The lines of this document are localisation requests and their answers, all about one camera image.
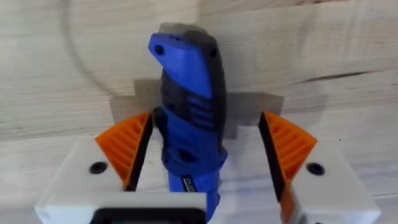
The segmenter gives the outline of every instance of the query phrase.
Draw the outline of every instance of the hole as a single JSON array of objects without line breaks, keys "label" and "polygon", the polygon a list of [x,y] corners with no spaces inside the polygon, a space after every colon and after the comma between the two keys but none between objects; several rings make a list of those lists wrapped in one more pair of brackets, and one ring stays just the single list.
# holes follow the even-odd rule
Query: hole
[{"label": "hole", "polygon": [[106,170],[106,168],[108,168],[108,165],[106,162],[95,162],[90,167],[90,173],[91,174],[100,174],[100,173],[103,173]]},{"label": "hole", "polygon": [[210,52],[210,57],[215,58],[217,56],[217,49],[213,48]]},{"label": "hole", "polygon": [[325,174],[325,168],[319,163],[311,162],[307,164],[307,170],[313,175],[323,175]]},{"label": "hole", "polygon": [[179,149],[178,153],[180,154],[180,159],[184,162],[192,163],[192,162],[196,162],[198,160],[198,158],[196,158],[195,156],[193,156],[186,150]]},{"label": "hole", "polygon": [[161,45],[155,45],[155,53],[157,55],[163,55],[164,54],[164,48]]}]

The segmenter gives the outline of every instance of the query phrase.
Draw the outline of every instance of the wooden board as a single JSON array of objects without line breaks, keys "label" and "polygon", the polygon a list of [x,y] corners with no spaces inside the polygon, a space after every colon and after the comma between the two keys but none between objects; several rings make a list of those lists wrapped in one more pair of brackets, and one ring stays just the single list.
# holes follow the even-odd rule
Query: wooden board
[{"label": "wooden board", "polygon": [[[378,223],[397,223],[398,2],[272,8],[283,2],[294,1],[1,0],[0,222],[37,223],[32,206],[73,143],[113,124],[110,99],[156,101],[139,81],[159,79],[146,46],[172,21],[214,35],[228,91],[283,98],[283,116],[343,151],[382,208]],[[224,144],[212,223],[279,223],[256,128]],[[151,141],[143,189],[165,190],[159,153]]]},{"label": "wooden board", "polygon": [[[1,39],[0,139],[98,134],[112,125],[111,97],[134,95],[134,80],[160,77],[147,42],[161,19],[137,17],[135,7],[122,10],[122,4],[105,2],[61,4],[60,12],[55,3],[35,6],[0,18],[8,33]],[[229,91],[283,96],[284,108],[294,111],[322,107],[326,98],[346,105],[366,105],[380,94],[396,100],[397,76],[383,71],[397,69],[398,31],[391,29],[397,10],[395,0],[363,0],[197,22],[219,42]],[[355,72],[374,75],[357,76],[368,78],[346,87],[338,84],[347,78],[305,82]],[[380,83],[379,89],[373,91],[369,82]]]}]

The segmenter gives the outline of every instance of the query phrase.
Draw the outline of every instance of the blue rotary tool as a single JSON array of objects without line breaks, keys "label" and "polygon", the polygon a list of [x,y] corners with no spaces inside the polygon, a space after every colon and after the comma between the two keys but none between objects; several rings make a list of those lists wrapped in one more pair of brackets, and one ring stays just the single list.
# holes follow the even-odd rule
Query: blue rotary tool
[{"label": "blue rotary tool", "polygon": [[162,64],[162,106],[153,112],[163,136],[171,192],[206,192],[207,221],[220,201],[226,121],[224,70],[214,37],[188,30],[152,34],[149,51]]}]

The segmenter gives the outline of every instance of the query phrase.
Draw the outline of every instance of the black strip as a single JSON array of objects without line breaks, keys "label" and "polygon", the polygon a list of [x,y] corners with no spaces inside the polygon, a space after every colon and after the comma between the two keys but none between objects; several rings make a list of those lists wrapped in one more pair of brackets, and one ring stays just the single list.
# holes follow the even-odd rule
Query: black strip
[{"label": "black strip", "polygon": [[144,165],[145,155],[147,154],[147,147],[150,136],[152,135],[153,125],[152,125],[152,115],[147,118],[147,122],[144,126],[144,132],[142,134],[141,140],[139,141],[138,151],[136,155],[136,160],[132,167],[131,175],[129,177],[129,184],[127,185],[125,191],[136,191],[139,176],[141,175],[142,166]]},{"label": "black strip", "polygon": [[282,171],[280,169],[278,157],[276,155],[274,142],[272,141],[271,133],[269,131],[268,123],[264,113],[261,113],[259,130],[262,141],[264,143],[264,147],[266,148],[268,165],[271,172],[272,182],[274,183],[276,198],[278,201],[280,201],[280,197],[282,196],[282,192],[285,188],[285,181],[282,176]]},{"label": "black strip", "polygon": [[184,188],[184,192],[198,192],[193,178],[190,175],[185,175],[181,177],[182,186]]},{"label": "black strip", "polygon": [[206,213],[198,208],[100,208],[90,224],[116,222],[179,222],[205,224]]}]

